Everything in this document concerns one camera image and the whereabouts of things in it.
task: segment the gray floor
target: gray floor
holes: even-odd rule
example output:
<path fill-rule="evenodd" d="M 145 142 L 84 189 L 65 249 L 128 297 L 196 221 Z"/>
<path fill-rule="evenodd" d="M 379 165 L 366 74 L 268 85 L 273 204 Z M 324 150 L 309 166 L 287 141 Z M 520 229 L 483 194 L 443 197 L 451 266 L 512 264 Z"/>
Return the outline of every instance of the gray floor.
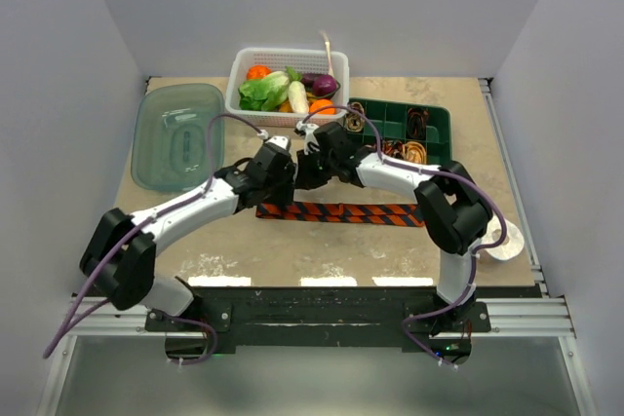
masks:
<path fill-rule="evenodd" d="M 577 415 L 556 339 L 475 340 L 458 372 L 394 349 L 240 348 L 196 367 L 162 338 L 81 338 L 58 416 Z"/>

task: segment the table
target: table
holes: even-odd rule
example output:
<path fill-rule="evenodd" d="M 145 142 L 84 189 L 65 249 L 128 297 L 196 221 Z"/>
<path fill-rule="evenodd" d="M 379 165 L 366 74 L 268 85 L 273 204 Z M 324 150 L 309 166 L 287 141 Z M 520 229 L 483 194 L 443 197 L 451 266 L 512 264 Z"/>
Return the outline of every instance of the table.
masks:
<path fill-rule="evenodd" d="M 152 78 L 147 92 L 182 83 L 210 83 L 225 93 L 227 78 Z M 351 95 L 442 106 L 450 111 L 453 159 L 497 202 L 505 217 L 520 226 L 509 180 L 500 157 L 479 82 L 472 78 L 352 78 Z M 269 129 L 301 140 L 289 129 Z M 246 126 L 225 123 L 225 161 L 252 156 L 259 140 Z M 142 189 L 130 176 L 129 156 L 116 206 L 125 212 L 159 205 L 177 194 Z M 399 196 L 332 182 L 313 192 L 297 192 L 301 201 L 322 203 L 405 203 Z M 157 271 L 179 275 L 196 285 L 297 286 L 308 279 L 326 285 L 435 284 L 439 251 L 424 228 L 310 223 L 257 219 L 254 210 L 204 226 L 169 247 Z M 533 285 L 527 250 L 508 262 L 482 255 L 478 285 Z"/>

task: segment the white basket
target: white basket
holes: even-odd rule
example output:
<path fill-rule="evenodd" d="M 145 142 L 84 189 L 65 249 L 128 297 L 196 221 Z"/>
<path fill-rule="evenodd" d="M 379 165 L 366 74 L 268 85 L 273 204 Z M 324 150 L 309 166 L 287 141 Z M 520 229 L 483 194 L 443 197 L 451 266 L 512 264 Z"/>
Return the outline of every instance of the white basket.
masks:
<path fill-rule="evenodd" d="M 254 65 L 266 65 L 272 71 L 286 70 L 286 66 L 294 68 L 300 73 L 327 73 L 328 58 L 325 51 L 307 49 L 275 49 L 275 48 L 245 48 L 236 55 L 230 79 L 225 92 L 225 110 L 232 114 L 243 116 L 259 126 L 294 127 L 305 114 L 294 112 L 262 112 L 244 111 L 240 107 L 238 88 L 247 80 L 247 71 Z M 346 106 L 349 101 L 349 60 L 343 53 L 331 53 L 331 65 L 334 78 L 341 88 L 333 96 L 331 102 Z M 310 119 L 318 125 L 341 119 L 346 111 L 339 110 L 332 115 L 316 114 Z"/>

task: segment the plastic tray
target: plastic tray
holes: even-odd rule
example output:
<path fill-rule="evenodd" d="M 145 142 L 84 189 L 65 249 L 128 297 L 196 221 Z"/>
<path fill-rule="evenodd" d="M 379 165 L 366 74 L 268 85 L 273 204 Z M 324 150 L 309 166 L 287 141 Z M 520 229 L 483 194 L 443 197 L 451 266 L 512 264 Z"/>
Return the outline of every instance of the plastic tray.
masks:
<path fill-rule="evenodd" d="M 359 102 L 381 138 L 389 140 L 418 141 L 427 151 L 428 165 L 442 165 L 452 159 L 450 138 L 450 113 L 444 107 L 421 106 L 406 102 L 389 102 L 376 99 L 352 97 L 349 102 Z M 426 109 L 429 113 L 424 140 L 410 138 L 407 133 L 408 111 L 412 108 Z M 358 144 L 374 144 L 374 132 L 369 125 L 359 132 L 349 132 L 349 138 Z"/>
<path fill-rule="evenodd" d="M 172 85 L 148 94 L 136 117 L 131 174 L 145 189 L 189 190 L 210 175 L 206 132 L 223 112 L 223 95 L 212 85 Z M 223 164 L 223 119 L 213 125 L 211 148 L 216 168 Z"/>
<path fill-rule="evenodd" d="M 241 109 L 238 88 L 247 80 L 247 71 L 254 65 L 266 65 L 273 71 L 286 70 L 286 66 L 289 65 L 301 73 L 327 73 L 328 58 L 324 50 L 307 49 L 246 48 L 236 55 L 225 92 L 227 112 L 243 116 L 259 126 L 294 127 L 305 114 Z M 349 100 L 349 59 L 345 54 L 333 51 L 331 65 L 333 76 L 341 85 L 331 102 L 344 106 Z M 310 122 L 321 126 L 329 121 L 341 119 L 345 113 L 346 111 L 339 111 L 333 115 L 315 115 Z"/>

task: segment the white tape roll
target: white tape roll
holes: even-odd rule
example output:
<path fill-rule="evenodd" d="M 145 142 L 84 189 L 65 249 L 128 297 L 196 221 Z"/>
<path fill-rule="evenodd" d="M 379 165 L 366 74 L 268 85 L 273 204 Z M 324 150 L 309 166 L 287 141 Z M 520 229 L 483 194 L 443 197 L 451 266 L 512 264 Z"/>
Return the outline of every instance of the white tape roll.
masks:
<path fill-rule="evenodd" d="M 517 257 L 525 248 L 525 237 L 518 229 L 518 226 L 507 219 L 505 219 L 505 223 L 507 224 L 507 240 L 505 243 L 498 247 L 486 249 L 490 257 L 501 262 Z M 495 216 L 487 224 L 487 232 L 482 238 L 482 244 L 491 244 L 497 241 L 499 236 L 500 222 Z"/>

